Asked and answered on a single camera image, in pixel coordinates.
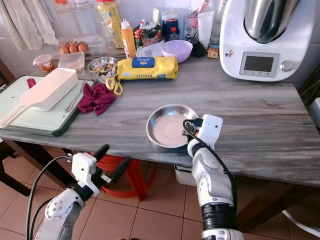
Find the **orange bottle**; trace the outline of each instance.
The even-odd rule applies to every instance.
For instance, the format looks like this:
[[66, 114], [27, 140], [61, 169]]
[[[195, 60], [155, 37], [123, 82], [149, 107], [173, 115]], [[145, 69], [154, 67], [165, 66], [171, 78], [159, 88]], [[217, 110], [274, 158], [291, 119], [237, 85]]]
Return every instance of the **orange bottle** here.
[[123, 19], [123, 21], [121, 22], [121, 35], [126, 58], [135, 58], [136, 44], [134, 40], [134, 31], [130, 26], [130, 23], [126, 19]]

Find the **cutting board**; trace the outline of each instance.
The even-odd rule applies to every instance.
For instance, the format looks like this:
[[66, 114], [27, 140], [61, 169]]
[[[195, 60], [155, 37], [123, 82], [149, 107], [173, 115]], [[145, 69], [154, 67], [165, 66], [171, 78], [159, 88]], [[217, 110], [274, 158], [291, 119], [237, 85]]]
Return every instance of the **cutting board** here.
[[[28, 90], [26, 80], [29, 78], [33, 78], [37, 83], [43, 79], [43, 77], [37, 76], [21, 76], [0, 93], [0, 120], [19, 104], [20, 96]], [[78, 80], [78, 83], [51, 110], [38, 111], [29, 108], [16, 118], [7, 129], [54, 137], [60, 136], [79, 113], [77, 104], [81, 100], [82, 94], [77, 98], [71, 111], [65, 112], [65, 109], [80, 92], [82, 82], [82, 80]], [[88, 84], [92, 86], [93, 82], [88, 81]]]

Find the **yellow scissors handle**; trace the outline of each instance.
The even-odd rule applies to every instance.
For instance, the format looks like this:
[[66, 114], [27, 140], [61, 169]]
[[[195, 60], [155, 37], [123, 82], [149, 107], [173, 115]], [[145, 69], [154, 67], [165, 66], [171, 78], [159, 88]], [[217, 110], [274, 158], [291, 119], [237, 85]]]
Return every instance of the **yellow scissors handle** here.
[[115, 88], [115, 84], [116, 84], [116, 80], [114, 76], [107, 78], [107, 80], [105, 81], [105, 86], [110, 91], [112, 91]]
[[124, 92], [124, 89], [122, 88], [121, 83], [118, 81], [115, 85], [114, 85], [114, 90], [113, 93], [117, 96], [120, 96], [122, 93]]

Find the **black cable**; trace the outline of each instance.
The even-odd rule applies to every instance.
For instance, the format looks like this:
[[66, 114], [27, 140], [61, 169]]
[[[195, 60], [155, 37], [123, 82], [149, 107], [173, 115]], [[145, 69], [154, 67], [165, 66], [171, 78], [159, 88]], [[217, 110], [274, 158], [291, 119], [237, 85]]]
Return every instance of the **black cable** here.
[[32, 237], [33, 237], [32, 235], [30, 236], [30, 215], [31, 215], [32, 201], [34, 199], [34, 193], [35, 193], [35, 188], [37, 186], [37, 183], [38, 183], [40, 177], [42, 176], [42, 174], [44, 174], [44, 172], [48, 168], [48, 166], [59, 159], [69, 159], [69, 158], [67, 156], [58, 156], [58, 157], [52, 159], [50, 162], [48, 162], [47, 165], [44, 166], [44, 168], [38, 174], [38, 176], [36, 177], [36, 179], [32, 185], [30, 197], [29, 197], [29, 203], [28, 203], [28, 210], [27, 210], [27, 215], [26, 215], [26, 235], [25, 235], [26, 240], [32, 240]]
[[34, 227], [35, 227], [35, 223], [36, 223], [36, 219], [38, 216], [38, 213], [40, 212], [40, 210], [47, 205], [53, 198], [48, 199], [47, 201], [45, 201], [44, 203], [41, 204], [41, 206], [37, 209], [37, 211], [35, 212], [35, 214], [33, 215], [33, 219], [32, 219], [32, 224], [31, 224], [31, 230], [30, 230], [30, 238], [32, 238], [34, 236]]
[[196, 139], [202, 146], [204, 146], [206, 149], [212, 153], [212, 155], [217, 159], [217, 161], [220, 163], [222, 166], [223, 170], [227, 174], [230, 183], [231, 183], [231, 190], [232, 190], [232, 197], [233, 197], [233, 206], [234, 206], [234, 211], [237, 212], [237, 207], [238, 207], [238, 195], [237, 195], [237, 184], [236, 184], [236, 179], [232, 175], [232, 173], [228, 170], [227, 166], [224, 164], [224, 162], [221, 160], [221, 158], [218, 156], [218, 154], [204, 141], [202, 141], [200, 138], [198, 138], [196, 135], [194, 135], [186, 126], [186, 123], [193, 123], [193, 121], [196, 121], [197, 119], [186, 119], [183, 121], [183, 128], [184, 130], [194, 139]]

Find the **red stool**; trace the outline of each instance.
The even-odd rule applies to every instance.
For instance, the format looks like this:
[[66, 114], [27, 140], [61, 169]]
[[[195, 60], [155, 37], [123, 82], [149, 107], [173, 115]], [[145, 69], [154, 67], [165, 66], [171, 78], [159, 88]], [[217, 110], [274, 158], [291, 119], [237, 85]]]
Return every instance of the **red stool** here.
[[[104, 171], [114, 171], [116, 170], [118, 164], [121, 163], [123, 160], [124, 160], [124, 157], [105, 155], [96, 165]], [[115, 190], [108, 189], [105, 186], [102, 187], [102, 190], [110, 194], [111, 196], [114, 196], [117, 198], [132, 198], [137, 196], [139, 201], [142, 201], [148, 196], [147, 189], [155, 180], [156, 173], [157, 173], [157, 165], [154, 166], [150, 178], [148, 179], [147, 182], [145, 182], [141, 174], [138, 160], [132, 158], [130, 164], [125, 170], [125, 174], [127, 175], [133, 190], [132, 191], [115, 191]]]

